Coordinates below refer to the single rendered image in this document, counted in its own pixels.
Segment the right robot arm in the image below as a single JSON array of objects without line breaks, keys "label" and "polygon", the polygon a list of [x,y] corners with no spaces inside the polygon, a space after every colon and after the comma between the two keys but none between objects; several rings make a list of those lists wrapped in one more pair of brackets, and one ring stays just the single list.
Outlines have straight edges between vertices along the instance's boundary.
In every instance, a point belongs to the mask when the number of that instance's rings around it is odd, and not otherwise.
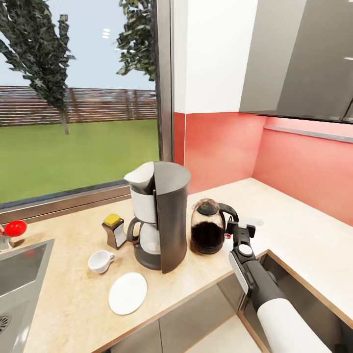
[{"label": "right robot arm", "polygon": [[233,235],[230,264],[262,324],[273,353],[332,353],[302,319],[278,288],[275,276],[256,260],[250,243],[262,219],[240,216],[229,220]]}]

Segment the bottle of coffee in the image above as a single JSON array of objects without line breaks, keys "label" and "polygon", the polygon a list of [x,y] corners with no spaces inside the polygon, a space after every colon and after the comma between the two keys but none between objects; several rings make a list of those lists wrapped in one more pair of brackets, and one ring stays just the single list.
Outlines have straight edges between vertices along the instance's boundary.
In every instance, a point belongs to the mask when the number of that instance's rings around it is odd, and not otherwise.
[{"label": "bottle of coffee", "polygon": [[118,250],[126,242],[124,233],[124,219],[119,215],[110,214],[101,225],[107,232],[107,244]]}]

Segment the saucer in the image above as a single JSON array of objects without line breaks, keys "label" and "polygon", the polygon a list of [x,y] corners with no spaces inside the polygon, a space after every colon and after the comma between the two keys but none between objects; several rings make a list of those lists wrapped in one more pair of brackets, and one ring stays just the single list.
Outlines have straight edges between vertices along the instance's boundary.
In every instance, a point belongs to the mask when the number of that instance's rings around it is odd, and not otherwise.
[{"label": "saucer", "polygon": [[120,315],[132,313],[143,303],[146,293],[145,278],[139,273],[127,273],[117,279],[109,292],[110,308]]}]

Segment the paper coffee filter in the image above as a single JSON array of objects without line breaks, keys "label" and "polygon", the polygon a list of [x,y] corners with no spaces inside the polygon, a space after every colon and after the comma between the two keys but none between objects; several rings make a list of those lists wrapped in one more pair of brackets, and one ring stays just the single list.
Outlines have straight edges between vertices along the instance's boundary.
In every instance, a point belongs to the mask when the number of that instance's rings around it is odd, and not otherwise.
[{"label": "paper coffee filter", "polygon": [[153,161],[146,162],[140,167],[138,167],[136,170],[127,174],[124,177],[124,179],[149,195],[153,173],[154,173]]}]

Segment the electric kettle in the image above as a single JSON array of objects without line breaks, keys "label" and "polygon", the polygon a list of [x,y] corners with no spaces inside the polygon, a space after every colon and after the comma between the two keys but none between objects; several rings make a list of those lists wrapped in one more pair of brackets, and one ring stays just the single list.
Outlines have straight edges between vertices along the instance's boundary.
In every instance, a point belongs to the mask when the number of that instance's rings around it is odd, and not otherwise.
[{"label": "electric kettle", "polygon": [[202,199],[191,207],[191,239],[196,250],[204,254],[218,253],[225,239],[231,236],[226,232],[224,212],[232,220],[239,222],[237,212],[225,203],[217,203],[213,199]]}]

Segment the coffee cup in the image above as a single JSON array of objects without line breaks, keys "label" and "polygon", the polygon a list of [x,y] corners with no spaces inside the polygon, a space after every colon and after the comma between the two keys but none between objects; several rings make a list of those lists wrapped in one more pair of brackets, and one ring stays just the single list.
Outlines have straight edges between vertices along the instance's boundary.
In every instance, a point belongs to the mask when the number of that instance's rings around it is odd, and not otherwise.
[{"label": "coffee cup", "polygon": [[95,252],[88,260],[89,268],[97,274],[103,273],[114,261],[114,253],[102,250]]}]

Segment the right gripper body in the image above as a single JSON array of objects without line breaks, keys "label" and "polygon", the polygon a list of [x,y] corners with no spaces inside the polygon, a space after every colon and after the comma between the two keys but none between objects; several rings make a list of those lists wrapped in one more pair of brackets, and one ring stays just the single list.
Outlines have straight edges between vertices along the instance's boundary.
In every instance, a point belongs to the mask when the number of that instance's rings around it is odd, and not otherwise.
[{"label": "right gripper body", "polygon": [[240,228],[238,226],[238,222],[235,222],[233,220],[229,220],[227,222],[227,227],[226,227],[226,232],[231,233],[233,237],[235,237],[237,234],[243,234],[248,236],[249,239],[254,237],[255,230],[256,230],[255,225],[247,224],[247,228],[244,229],[244,228]]}]

